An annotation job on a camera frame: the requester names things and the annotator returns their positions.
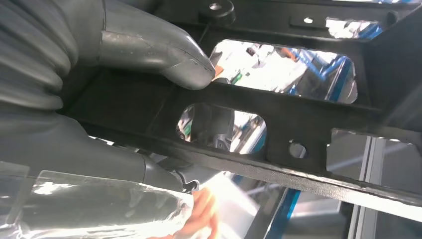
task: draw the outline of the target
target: black metal frame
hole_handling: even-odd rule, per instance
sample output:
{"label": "black metal frame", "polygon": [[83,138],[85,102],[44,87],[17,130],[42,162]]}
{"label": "black metal frame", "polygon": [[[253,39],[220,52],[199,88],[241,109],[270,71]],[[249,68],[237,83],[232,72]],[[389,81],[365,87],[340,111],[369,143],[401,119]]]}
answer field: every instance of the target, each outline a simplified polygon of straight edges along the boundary
{"label": "black metal frame", "polygon": [[[200,23],[197,0],[167,1],[156,14],[201,38],[207,54],[224,39],[345,54],[356,70],[357,102],[335,104],[220,83],[190,91],[158,75],[104,69],[66,115],[93,136],[422,221],[417,216],[422,215],[421,196],[325,170],[333,128],[395,138],[421,148],[422,113],[417,106],[422,86],[415,61],[422,53],[422,32],[416,30],[422,8],[394,23],[416,6],[323,0],[236,0],[233,4],[236,21],[229,26]],[[315,27],[298,23],[309,16],[317,19]],[[321,38],[328,37],[321,26],[326,17],[378,21],[392,27],[371,41]],[[267,126],[264,149],[240,155],[184,142],[175,127],[182,111],[195,103],[260,115]],[[305,160],[289,154],[290,140],[306,147]]]}

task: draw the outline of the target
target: black plastic part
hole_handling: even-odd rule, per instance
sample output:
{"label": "black plastic part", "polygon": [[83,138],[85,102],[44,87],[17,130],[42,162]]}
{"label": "black plastic part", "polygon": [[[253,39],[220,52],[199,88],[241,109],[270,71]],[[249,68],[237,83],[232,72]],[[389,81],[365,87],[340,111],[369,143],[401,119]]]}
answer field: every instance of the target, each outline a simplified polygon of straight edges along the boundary
{"label": "black plastic part", "polygon": [[119,0],[129,6],[135,7],[139,10],[153,13],[157,10],[164,0]]}
{"label": "black plastic part", "polygon": [[230,0],[202,0],[199,19],[203,23],[232,24],[236,19],[234,5]]}

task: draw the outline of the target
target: finger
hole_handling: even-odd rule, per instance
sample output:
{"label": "finger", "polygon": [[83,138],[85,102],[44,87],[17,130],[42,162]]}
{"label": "finger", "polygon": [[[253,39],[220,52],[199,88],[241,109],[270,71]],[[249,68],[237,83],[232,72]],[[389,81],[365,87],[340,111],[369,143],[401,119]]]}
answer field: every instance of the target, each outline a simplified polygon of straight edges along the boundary
{"label": "finger", "polygon": [[197,201],[194,202],[191,218],[199,217],[204,212],[212,197],[212,193],[209,190],[204,190]]}
{"label": "finger", "polygon": [[210,219],[215,212],[215,198],[211,198],[210,203],[206,206],[203,213],[198,218],[189,219],[180,233],[190,235],[199,231],[210,223]]}
{"label": "finger", "polygon": [[217,239],[220,233],[220,223],[218,214],[214,213],[210,220],[211,235],[208,239]]}

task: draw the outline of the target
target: reflective surface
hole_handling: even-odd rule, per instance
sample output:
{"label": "reflective surface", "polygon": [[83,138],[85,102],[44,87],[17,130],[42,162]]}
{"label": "reflective surface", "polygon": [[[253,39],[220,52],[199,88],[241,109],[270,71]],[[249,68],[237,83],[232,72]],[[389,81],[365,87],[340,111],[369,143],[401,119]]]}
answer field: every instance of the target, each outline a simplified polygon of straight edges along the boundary
{"label": "reflective surface", "polygon": [[34,184],[20,194],[23,207],[1,238],[164,237],[189,218],[193,198],[152,186],[104,178],[43,171],[25,179]]}

